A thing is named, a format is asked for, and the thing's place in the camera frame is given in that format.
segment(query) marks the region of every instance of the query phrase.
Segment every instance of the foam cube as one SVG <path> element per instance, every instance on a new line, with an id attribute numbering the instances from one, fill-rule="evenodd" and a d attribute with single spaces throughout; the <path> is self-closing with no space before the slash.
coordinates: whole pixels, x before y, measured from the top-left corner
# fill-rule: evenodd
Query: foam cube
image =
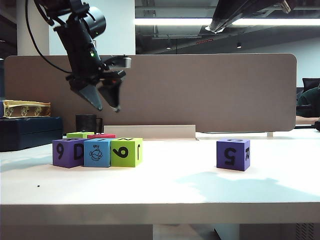
<path id="1" fill-rule="evenodd" d="M 142 138 L 117 138 L 111 141 L 111 166 L 136 167 L 143 160 Z"/>
<path id="2" fill-rule="evenodd" d="M 53 165 L 73 168 L 84 164 L 83 138 L 64 138 L 52 141 Z"/>
<path id="3" fill-rule="evenodd" d="M 216 142 L 216 167 L 245 171 L 250 166 L 250 140 L 220 139 Z"/>
<path id="4" fill-rule="evenodd" d="M 86 138 L 87 139 L 115 139 L 116 135 L 111 133 L 97 133 L 97 134 L 88 135 Z"/>
<path id="5" fill-rule="evenodd" d="M 77 131 L 77 132 L 69 132 L 66 134 L 67 138 L 81 138 L 86 139 L 88 135 L 95 134 L 93 131 Z"/>
<path id="6" fill-rule="evenodd" d="M 94 138 L 84 141 L 84 166 L 110 167 L 111 140 L 113 138 Z"/>

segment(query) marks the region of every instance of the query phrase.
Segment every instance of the red cube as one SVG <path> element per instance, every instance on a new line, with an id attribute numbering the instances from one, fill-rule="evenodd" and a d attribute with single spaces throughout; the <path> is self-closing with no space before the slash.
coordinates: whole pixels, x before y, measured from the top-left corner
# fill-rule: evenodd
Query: red cube
<path id="1" fill-rule="evenodd" d="M 87 138 L 88 139 L 115 139 L 116 135 L 110 134 L 110 133 L 97 133 L 97 134 L 88 135 Z"/>

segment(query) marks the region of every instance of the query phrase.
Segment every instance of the green cube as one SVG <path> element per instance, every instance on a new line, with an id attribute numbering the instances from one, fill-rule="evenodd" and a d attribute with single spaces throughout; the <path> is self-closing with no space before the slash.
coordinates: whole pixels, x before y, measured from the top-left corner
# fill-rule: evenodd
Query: green cube
<path id="1" fill-rule="evenodd" d="M 69 132 L 66 134 L 67 138 L 81 138 L 86 139 L 88 135 L 95 134 L 93 131 L 77 131 L 77 132 Z"/>
<path id="2" fill-rule="evenodd" d="M 142 138 L 117 138 L 111 141 L 111 166 L 136 167 L 142 162 Z"/>

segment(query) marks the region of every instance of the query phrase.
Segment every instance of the desk divider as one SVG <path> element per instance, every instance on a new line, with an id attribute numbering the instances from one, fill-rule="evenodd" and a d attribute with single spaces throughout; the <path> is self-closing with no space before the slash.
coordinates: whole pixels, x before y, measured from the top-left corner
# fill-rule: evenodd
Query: desk divider
<path id="1" fill-rule="evenodd" d="M 76 114 L 105 125 L 196 125 L 197 132 L 275 132 L 295 126 L 297 61 L 292 54 L 132 55 L 121 111 L 98 111 L 70 90 L 66 74 L 40 56 L 5 60 L 6 99 L 50 102 L 64 132 Z M 70 69 L 67 56 L 48 56 Z"/>

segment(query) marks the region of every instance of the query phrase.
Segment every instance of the cable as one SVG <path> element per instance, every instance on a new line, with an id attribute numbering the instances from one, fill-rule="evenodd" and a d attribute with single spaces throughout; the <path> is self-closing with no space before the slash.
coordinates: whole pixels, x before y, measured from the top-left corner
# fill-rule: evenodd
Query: cable
<path id="1" fill-rule="evenodd" d="M 34 36 L 31 32 L 31 29 L 30 29 L 30 24 L 29 24 L 29 16 L 28 16 L 28 2 L 29 0 L 25 0 L 25 21 L 26 21 L 26 27 L 28 29 L 28 32 L 29 32 L 29 35 L 31 37 L 31 40 L 32 40 L 32 43 L 33 43 L 33 46 L 35 47 L 35 50 L 38 52 L 38 54 L 48 63 L 50 64 L 51 66 L 55 67 L 56 69 L 59 69 L 60 71 L 66 73 L 66 74 L 72 74 L 71 71 L 67 71 L 67 70 L 64 70 L 60 67 L 58 67 L 57 65 L 53 64 L 52 62 L 50 62 L 39 50 L 37 44 L 36 44 L 36 41 L 34 39 Z"/>

